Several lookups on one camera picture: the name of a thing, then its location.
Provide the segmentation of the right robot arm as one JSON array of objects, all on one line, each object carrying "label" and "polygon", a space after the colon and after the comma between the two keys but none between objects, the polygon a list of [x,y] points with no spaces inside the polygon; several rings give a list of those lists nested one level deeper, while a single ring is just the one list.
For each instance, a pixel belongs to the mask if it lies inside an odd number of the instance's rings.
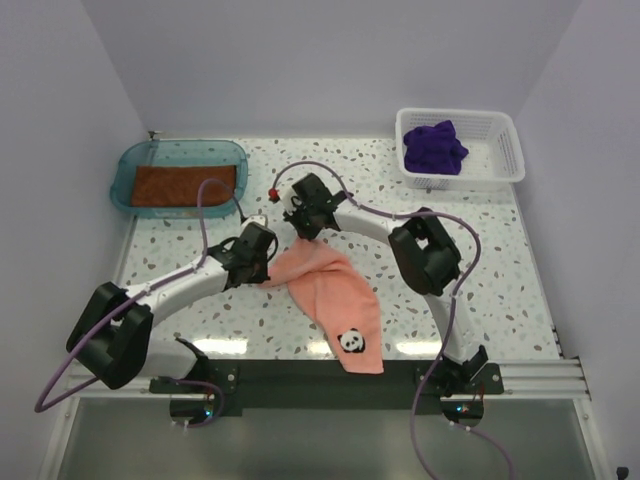
[{"label": "right robot arm", "polygon": [[442,396],[470,391],[481,380],[488,354],[474,330],[468,308],[457,298],[461,253],[440,219],[428,208],[392,214],[362,206],[340,191],[330,192],[315,174],[279,191],[284,219],[299,237],[312,240],[332,229],[356,233],[390,247],[405,284],[422,296],[443,339],[444,352],[430,387]]}]

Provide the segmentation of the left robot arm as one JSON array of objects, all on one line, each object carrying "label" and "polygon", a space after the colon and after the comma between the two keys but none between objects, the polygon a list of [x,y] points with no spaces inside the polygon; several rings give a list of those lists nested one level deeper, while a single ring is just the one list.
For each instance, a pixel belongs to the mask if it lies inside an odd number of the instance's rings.
[{"label": "left robot arm", "polygon": [[205,297],[265,282],[276,241],[267,217],[252,215],[237,237],[164,276],[127,288],[100,285],[67,340],[67,352],[112,390],[138,376],[172,378],[189,393],[201,390],[208,379],[204,354],[185,340],[153,340],[152,330]]}]

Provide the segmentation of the brown towel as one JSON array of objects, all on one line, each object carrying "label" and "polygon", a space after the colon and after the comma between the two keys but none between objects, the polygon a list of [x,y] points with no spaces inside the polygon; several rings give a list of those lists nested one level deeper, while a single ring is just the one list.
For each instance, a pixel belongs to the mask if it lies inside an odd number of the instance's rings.
[{"label": "brown towel", "polygon": [[236,167],[153,167],[136,169],[131,195],[133,207],[196,207],[200,185],[216,179],[204,190],[202,205],[219,206],[231,199],[236,185]]}]

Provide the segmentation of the pink towel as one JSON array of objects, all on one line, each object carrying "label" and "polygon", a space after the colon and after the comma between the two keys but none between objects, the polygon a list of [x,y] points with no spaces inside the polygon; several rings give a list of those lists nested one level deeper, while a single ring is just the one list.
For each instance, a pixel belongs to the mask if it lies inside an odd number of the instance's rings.
[{"label": "pink towel", "polygon": [[379,301],[345,255],[322,241],[298,238],[275,259],[268,276],[261,287],[286,287],[296,306],[322,329],[346,372],[384,372]]}]

